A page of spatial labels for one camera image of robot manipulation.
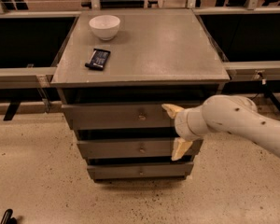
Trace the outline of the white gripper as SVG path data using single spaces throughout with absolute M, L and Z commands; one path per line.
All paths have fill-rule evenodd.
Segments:
M 190 149 L 192 141 L 205 135 L 202 109 L 199 106 L 183 109 L 173 104 L 162 104 L 161 107 L 171 119 L 175 119 L 175 130 L 180 137 L 174 140 L 171 160 L 178 161 Z

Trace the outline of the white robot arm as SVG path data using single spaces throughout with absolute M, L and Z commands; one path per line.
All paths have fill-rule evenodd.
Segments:
M 181 159 L 195 140 L 209 133 L 238 135 L 280 158 L 280 120 L 262 116 L 255 103 L 244 96 L 214 95 L 193 108 L 172 104 L 161 107 L 174 120 L 178 134 L 173 161 Z

